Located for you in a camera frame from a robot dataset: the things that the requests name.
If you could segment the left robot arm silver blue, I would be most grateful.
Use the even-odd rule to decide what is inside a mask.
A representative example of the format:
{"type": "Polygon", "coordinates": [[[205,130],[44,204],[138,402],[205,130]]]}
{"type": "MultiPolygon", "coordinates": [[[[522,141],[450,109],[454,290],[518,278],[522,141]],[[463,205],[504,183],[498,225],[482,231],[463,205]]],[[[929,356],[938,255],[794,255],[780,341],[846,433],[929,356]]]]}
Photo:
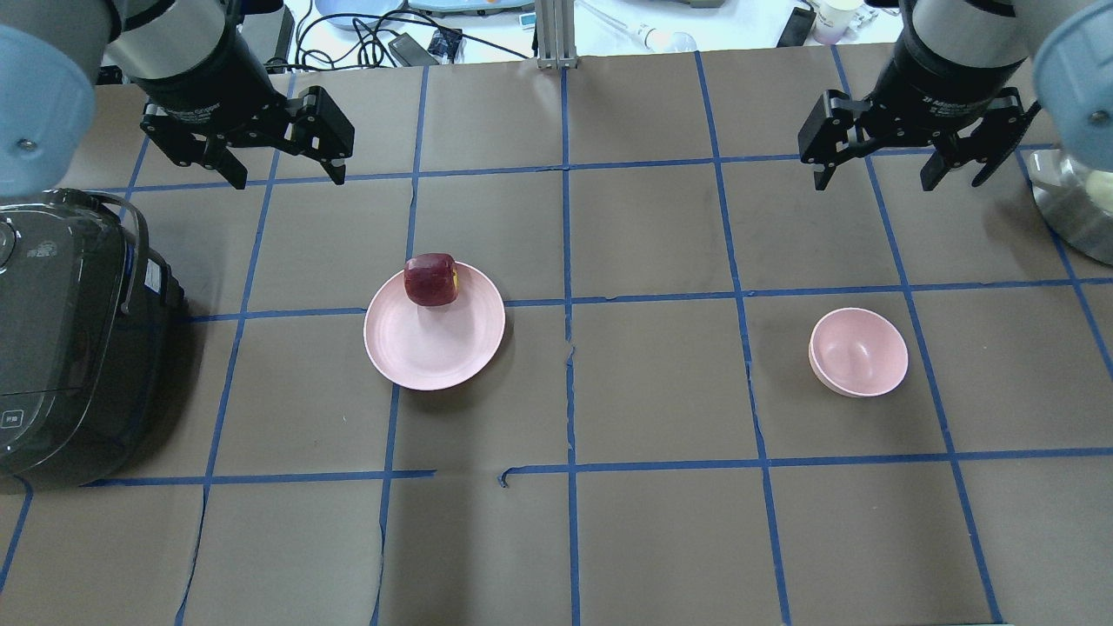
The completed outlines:
{"type": "Polygon", "coordinates": [[[91,126],[101,61],[147,96],[140,128],[175,165],[243,189],[237,151],[270,148],[346,179],[355,130],[323,87],[283,96],[225,1],[4,1],[1,190],[51,189],[91,126]]]}

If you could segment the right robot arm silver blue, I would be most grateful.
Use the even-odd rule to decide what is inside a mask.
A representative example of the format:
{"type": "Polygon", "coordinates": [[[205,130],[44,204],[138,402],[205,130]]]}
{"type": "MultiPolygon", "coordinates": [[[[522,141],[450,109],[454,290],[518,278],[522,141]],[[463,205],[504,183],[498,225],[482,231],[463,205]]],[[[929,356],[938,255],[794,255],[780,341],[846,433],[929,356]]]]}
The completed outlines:
{"type": "Polygon", "coordinates": [[[978,163],[979,187],[1045,111],[1065,149],[1110,170],[1109,1],[899,1],[903,28],[863,99],[826,90],[799,157],[826,190],[837,167],[883,148],[930,147],[920,185],[978,163]]]}

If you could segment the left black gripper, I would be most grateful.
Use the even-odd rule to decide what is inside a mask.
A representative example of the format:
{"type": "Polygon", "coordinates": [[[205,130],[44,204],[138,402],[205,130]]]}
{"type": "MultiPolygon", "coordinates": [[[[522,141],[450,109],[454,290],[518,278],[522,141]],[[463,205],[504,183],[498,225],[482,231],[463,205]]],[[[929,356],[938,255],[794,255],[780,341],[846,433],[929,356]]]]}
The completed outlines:
{"type": "Polygon", "coordinates": [[[142,108],[142,133],[179,167],[198,165],[243,190],[248,172],[232,148],[274,147],[317,162],[332,183],[345,184],[355,143],[349,118],[324,87],[307,87],[289,116],[237,30],[226,30],[184,74],[131,82],[154,102],[142,108]]]}

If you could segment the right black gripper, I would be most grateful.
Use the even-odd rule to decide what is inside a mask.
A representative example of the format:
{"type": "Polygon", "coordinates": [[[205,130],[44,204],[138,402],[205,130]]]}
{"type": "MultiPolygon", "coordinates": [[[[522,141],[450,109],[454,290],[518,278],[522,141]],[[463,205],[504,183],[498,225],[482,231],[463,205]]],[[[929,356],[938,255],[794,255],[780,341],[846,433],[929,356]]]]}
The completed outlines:
{"type": "Polygon", "coordinates": [[[997,172],[1043,110],[1024,108],[1009,79],[1022,61],[954,61],[918,35],[902,35],[873,91],[856,100],[824,91],[798,131],[800,162],[812,168],[815,190],[826,190],[837,167],[886,147],[934,153],[920,169],[923,190],[934,190],[956,168],[981,163],[978,187],[997,172]]]}

